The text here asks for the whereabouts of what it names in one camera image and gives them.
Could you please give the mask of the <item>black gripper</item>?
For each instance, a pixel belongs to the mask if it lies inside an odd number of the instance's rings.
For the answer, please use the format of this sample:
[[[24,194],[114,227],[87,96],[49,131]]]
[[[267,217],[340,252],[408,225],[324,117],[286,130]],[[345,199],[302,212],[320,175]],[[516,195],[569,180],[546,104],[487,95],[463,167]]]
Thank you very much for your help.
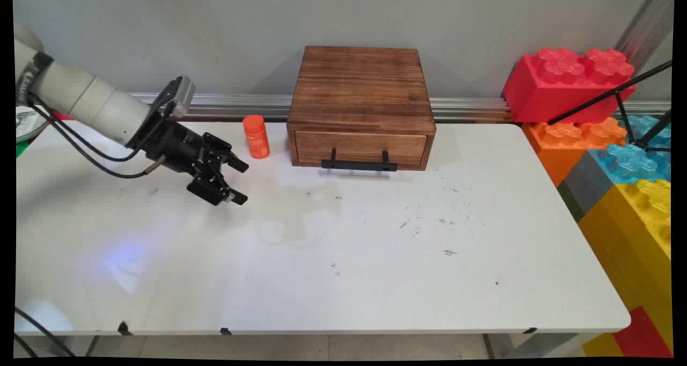
[[[209,204],[233,202],[242,206],[248,201],[247,195],[231,188],[217,170],[209,168],[208,155],[240,173],[250,166],[233,153],[230,143],[208,132],[200,135],[179,122],[155,115],[133,136],[133,148],[140,148],[154,161],[164,156],[164,166],[194,176],[187,190]]]

